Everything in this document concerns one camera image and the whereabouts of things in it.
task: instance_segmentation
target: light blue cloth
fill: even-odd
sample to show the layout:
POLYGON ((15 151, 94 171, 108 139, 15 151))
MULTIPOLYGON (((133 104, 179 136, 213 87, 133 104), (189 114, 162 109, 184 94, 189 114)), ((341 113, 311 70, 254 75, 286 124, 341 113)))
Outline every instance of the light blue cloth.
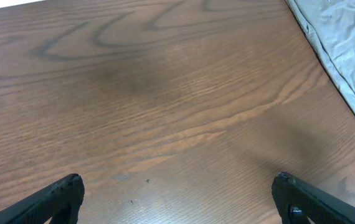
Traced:
POLYGON ((355 114, 355 0, 285 0, 355 114))

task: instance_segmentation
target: brown wooden surface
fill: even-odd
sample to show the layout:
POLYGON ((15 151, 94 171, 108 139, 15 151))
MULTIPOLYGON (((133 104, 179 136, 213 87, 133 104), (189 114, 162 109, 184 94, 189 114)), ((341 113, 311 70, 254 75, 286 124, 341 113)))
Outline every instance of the brown wooden surface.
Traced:
POLYGON ((355 117, 283 1, 0 9, 0 210, 76 172, 79 223, 278 223, 282 170, 355 205, 355 117))

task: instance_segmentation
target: wooden table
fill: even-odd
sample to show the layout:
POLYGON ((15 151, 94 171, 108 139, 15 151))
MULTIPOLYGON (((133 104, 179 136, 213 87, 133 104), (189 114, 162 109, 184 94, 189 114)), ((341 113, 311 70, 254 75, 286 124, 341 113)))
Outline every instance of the wooden table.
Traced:
POLYGON ((278 223, 282 170, 355 206, 355 116, 284 1, 0 9, 0 210, 76 172, 79 223, 278 223))

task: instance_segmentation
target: fabric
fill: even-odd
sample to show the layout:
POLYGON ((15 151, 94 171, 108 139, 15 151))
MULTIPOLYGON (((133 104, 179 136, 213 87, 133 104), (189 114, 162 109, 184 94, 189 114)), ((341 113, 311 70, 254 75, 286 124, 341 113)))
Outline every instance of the fabric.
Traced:
POLYGON ((355 114, 355 0, 285 0, 355 114))

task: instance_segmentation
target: wrinkled cloth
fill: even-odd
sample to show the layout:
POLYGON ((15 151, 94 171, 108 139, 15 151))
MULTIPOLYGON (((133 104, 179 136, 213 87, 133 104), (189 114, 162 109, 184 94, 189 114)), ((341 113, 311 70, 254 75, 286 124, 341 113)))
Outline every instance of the wrinkled cloth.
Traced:
POLYGON ((355 114, 355 0, 285 0, 355 114))

